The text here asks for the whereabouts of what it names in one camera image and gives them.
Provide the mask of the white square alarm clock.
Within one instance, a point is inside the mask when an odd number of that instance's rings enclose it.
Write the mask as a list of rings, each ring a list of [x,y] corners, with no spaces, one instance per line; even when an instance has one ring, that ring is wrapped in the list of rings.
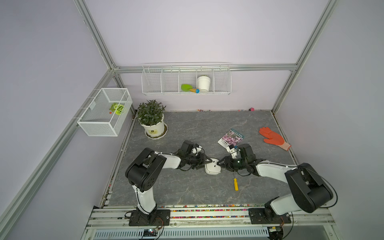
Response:
[[[217,165],[218,160],[217,159],[212,159],[213,161],[205,166],[205,172],[208,175],[213,175],[216,176],[221,173],[221,167]]]

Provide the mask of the yellow handled screwdriver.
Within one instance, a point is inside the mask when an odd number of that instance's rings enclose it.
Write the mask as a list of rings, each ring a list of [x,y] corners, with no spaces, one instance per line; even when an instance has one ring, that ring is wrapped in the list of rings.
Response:
[[[234,172],[234,188],[235,191],[239,190],[238,180],[237,180],[237,172]]]

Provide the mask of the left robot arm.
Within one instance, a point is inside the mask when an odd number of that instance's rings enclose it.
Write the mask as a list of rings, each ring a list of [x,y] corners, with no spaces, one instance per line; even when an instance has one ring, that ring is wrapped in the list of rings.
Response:
[[[125,172],[126,178],[133,186],[138,201],[137,210],[144,216],[153,215],[157,204],[153,195],[153,186],[163,169],[184,170],[200,169],[214,160],[208,157],[199,144],[184,141],[174,153],[161,153],[145,148],[130,164]]]

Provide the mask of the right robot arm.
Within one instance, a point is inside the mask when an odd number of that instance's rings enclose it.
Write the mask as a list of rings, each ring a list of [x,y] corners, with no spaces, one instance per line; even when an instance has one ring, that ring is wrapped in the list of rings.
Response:
[[[275,179],[289,186],[289,194],[265,203],[268,217],[297,211],[312,213],[334,198],[334,188],[307,163],[283,165],[260,159],[249,144],[229,146],[227,151],[229,155],[219,160],[217,166],[235,173],[247,170],[249,175]]]

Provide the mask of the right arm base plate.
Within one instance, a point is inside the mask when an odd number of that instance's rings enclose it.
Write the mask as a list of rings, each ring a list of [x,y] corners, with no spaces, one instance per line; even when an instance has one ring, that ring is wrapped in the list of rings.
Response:
[[[292,222],[289,214],[277,215],[270,209],[252,208],[249,209],[249,217],[252,225],[279,225]]]

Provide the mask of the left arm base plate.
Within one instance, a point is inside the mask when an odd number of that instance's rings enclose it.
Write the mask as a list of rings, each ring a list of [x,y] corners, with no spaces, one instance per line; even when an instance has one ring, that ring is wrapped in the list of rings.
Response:
[[[131,212],[129,217],[129,226],[168,226],[171,220],[170,210],[154,210],[149,214],[136,209]]]

